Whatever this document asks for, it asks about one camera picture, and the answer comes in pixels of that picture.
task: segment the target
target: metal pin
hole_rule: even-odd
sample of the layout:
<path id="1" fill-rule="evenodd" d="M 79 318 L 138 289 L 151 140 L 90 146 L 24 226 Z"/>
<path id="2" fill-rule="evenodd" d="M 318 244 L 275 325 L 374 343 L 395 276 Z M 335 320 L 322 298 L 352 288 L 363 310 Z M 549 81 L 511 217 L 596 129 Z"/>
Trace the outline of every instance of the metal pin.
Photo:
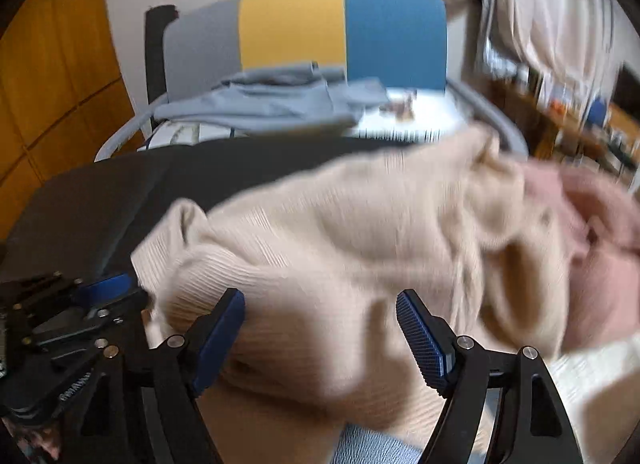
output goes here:
<path id="1" fill-rule="evenodd" d="M 118 347 L 116 347 L 115 345 L 109 345 L 104 352 L 102 352 L 102 354 L 104 355 L 104 357 L 106 358 L 114 358 L 118 355 Z"/>
<path id="2" fill-rule="evenodd" d="M 465 349 L 465 350 L 472 349 L 475 345 L 474 341 L 471 338 L 469 338 L 469 336 L 460 336 L 457 339 L 457 343 L 461 349 Z"/>
<path id="3" fill-rule="evenodd" d="M 535 359 L 538 357 L 538 351 L 533 347 L 525 347 L 522 349 L 522 353 L 524 354 L 524 357 L 529 359 Z"/>
<path id="4" fill-rule="evenodd" d="M 184 345 L 184 338 L 179 334 L 176 334 L 174 336 L 171 336 L 171 338 L 166 341 L 166 344 L 169 345 L 172 349 L 177 349 L 178 347 Z"/>

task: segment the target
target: pink fabric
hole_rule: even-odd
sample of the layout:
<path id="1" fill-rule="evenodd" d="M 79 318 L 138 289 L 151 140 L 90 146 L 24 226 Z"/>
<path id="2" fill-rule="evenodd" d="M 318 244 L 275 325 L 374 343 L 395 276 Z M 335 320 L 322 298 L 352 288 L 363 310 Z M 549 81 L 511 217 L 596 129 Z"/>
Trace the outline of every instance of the pink fabric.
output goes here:
<path id="1" fill-rule="evenodd" d="M 571 259 L 565 352 L 640 329 L 640 205 L 610 177 L 530 161 L 526 193 L 550 205 Z"/>

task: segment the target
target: beige fabric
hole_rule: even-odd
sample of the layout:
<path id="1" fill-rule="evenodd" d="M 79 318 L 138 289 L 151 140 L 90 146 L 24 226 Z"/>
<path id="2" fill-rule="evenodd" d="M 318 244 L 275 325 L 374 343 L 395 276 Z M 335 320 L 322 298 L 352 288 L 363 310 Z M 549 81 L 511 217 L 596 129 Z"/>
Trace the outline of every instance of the beige fabric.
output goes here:
<path id="1" fill-rule="evenodd" d="M 555 216 L 527 200 L 522 168 L 479 126 L 344 157 L 208 214 L 180 200 L 132 261 L 156 321 L 178 331 L 227 287 L 244 292 L 228 383 L 413 446 L 427 443 L 442 402 L 396 322 L 400 291 L 414 288 L 455 332 L 495 348 L 478 322 L 484 305 L 503 338 L 545 356 L 559 351 L 568 309 Z M 481 426 L 478 446 L 490 431 Z"/>
<path id="2" fill-rule="evenodd" d="M 518 57 L 584 98 L 609 72 L 612 0 L 496 0 L 500 37 Z"/>

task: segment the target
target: ribbed fabric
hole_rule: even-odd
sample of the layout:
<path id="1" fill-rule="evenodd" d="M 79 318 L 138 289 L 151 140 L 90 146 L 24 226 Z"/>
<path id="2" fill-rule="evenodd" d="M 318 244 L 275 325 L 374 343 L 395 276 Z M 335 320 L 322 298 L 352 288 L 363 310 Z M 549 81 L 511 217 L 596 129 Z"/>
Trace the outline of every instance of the ribbed fabric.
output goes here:
<path id="1" fill-rule="evenodd" d="M 132 262 L 156 295 L 156 322 L 178 331 L 227 287 L 244 292 L 226 382 L 414 447 L 427 443 L 442 400 L 397 324 L 400 291 L 415 289 L 455 332 L 497 348 L 478 321 L 484 305 L 501 339 L 545 356 L 559 351 L 568 309 L 557 220 L 526 198 L 522 167 L 498 157 L 498 139 L 479 126 L 436 145 L 350 155 L 208 214 L 179 200 Z M 481 423 L 478 449 L 490 433 Z M 269 451 L 294 462 L 284 447 Z"/>

